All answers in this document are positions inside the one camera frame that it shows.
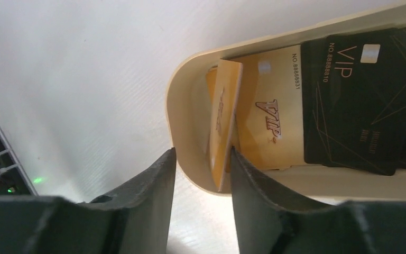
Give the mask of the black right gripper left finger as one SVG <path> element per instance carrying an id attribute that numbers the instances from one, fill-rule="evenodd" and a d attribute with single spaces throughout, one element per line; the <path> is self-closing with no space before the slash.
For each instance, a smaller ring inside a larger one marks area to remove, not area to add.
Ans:
<path id="1" fill-rule="evenodd" d="M 171 148 L 88 203 L 9 193 L 0 180 L 0 253 L 166 253 L 176 163 Z"/>

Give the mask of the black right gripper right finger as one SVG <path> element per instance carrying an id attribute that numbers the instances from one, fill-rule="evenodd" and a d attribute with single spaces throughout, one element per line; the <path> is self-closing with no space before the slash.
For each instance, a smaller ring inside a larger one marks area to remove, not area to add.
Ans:
<path id="1" fill-rule="evenodd" d="M 240 253 L 406 253 L 406 201 L 319 202 L 265 175 L 236 149 L 230 170 Z"/>

